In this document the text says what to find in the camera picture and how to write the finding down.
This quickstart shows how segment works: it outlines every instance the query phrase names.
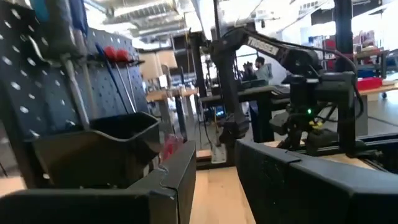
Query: person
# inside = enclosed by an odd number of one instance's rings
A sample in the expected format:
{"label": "person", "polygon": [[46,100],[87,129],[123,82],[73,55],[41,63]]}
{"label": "person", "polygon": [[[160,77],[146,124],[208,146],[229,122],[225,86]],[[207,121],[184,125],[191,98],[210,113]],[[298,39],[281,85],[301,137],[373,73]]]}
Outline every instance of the person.
{"label": "person", "polygon": [[269,71],[268,66],[264,64],[265,61],[266,60],[263,57],[258,57],[256,59],[256,76],[257,80],[265,80],[266,85],[268,85],[269,80],[272,79],[272,73]]}

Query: pegboard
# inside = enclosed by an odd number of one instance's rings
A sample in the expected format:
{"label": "pegboard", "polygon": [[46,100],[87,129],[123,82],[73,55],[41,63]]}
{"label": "pegboard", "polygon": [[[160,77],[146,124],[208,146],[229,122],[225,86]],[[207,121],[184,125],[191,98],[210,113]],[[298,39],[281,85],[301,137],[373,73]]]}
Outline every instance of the pegboard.
{"label": "pegboard", "polygon": [[[0,1],[0,100],[8,105],[0,108],[2,114],[14,113],[14,124],[21,130],[24,139],[64,132],[72,123],[79,124],[72,97],[68,91],[68,77],[63,68],[51,67],[42,62],[34,52],[28,36],[45,42],[45,34],[38,33],[39,22],[34,12],[5,1]],[[131,55],[137,52],[131,40],[102,30],[90,29],[88,49],[96,53],[95,43],[102,47],[112,45],[124,48]],[[82,92],[89,118],[93,119],[88,101],[88,90],[82,69],[75,65],[76,79]],[[120,68],[124,82],[130,91],[126,67]],[[129,68],[137,111],[147,112],[147,103],[142,87],[139,67]],[[100,63],[89,64],[90,80],[98,116],[105,118],[126,114],[120,96],[106,67]],[[129,113],[132,109],[116,69],[113,73],[122,91],[123,101]]]}

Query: robotic arm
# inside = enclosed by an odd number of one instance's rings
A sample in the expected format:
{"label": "robotic arm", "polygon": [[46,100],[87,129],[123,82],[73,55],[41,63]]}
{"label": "robotic arm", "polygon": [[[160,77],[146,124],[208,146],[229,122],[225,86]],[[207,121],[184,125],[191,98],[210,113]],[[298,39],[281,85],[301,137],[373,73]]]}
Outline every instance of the robotic arm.
{"label": "robotic arm", "polygon": [[[313,50],[287,45],[277,39],[240,27],[227,32],[220,40],[212,42],[209,47],[211,59],[219,71],[221,92],[226,112],[229,115],[224,124],[220,142],[234,144],[235,139],[242,138],[249,127],[239,104],[232,69],[235,51],[242,45],[248,45],[274,58],[293,74],[284,80],[284,83],[290,84],[289,111],[284,118],[271,122],[275,132],[289,134],[284,148],[292,147],[297,150],[302,131],[313,131],[311,122],[325,106],[325,104],[320,106],[320,101],[336,104],[339,108],[339,119],[350,118],[351,114],[345,112],[353,105],[353,87],[356,80],[353,72],[322,74],[322,67]],[[353,121],[354,119],[339,128],[352,128],[347,125],[352,125]],[[339,139],[343,140],[341,147],[353,147],[355,139],[351,138],[351,135],[345,134],[344,131],[339,131],[339,133],[341,137],[345,138]],[[324,140],[323,136],[315,139],[318,142]]]}

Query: black bin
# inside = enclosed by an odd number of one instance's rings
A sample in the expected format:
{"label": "black bin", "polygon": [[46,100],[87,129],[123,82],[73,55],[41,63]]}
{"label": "black bin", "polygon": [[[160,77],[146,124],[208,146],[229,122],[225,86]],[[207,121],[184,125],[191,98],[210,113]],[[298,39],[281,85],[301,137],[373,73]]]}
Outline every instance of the black bin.
{"label": "black bin", "polygon": [[32,146],[50,185],[63,189],[129,187],[163,148],[159,121],[146,113],[98,119],[90,131],[40,138]]}

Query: tool holder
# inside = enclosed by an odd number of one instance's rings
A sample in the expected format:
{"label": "tool holder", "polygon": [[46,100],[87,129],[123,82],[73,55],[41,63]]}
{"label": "tool holder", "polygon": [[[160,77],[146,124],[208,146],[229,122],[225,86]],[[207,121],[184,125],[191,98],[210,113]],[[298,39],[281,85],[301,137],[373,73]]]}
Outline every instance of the tool holder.
{"label": "tool holder", "polygon": [[125,189],[144,176],[144,168],[163,149],[159,121],[146,113],[97,119],[89,131],[28,144],[48,175],[44,185],[63,189]]}
{"label": "tool holder", "polygon": [[[36,41],[46,43],[46,36],[39,32],[39,26],[31,9],[0,1],[0,119],[28,187],[40,187],[42,174],[39,164],[32,159],[35,156],[34,152],[29,151],[30,147],[25,141],[81,130],[76,106],[67,88],[65,69],[42,62],[29,42],[31,36]],[[115,49],[123,48],[137,57],[131,40],[120,35],[90,29],[89,54],[97,53],[95,43],[103,47],[112,45]],[[97,119],[125,115],[126,110],[107,69],[101,64],[89,63],[88,70],[91,90],[86,89],[81,66],[75,65],[76,79],[86,110],[92,111],[88,103],[88,91],[92,91],[98,109]],[[136,109],[147,112],[146,94],[142,87],[139,67],[129,67],[129,71],[134,85],[132,89]],[[121,68],[121,73],[127,82],[126,68]],[[117,79],[117,84],[120,89],[123,88],[121,80]],[[122,93],[122,96],[123,101],[127,103],[126,93]]]}

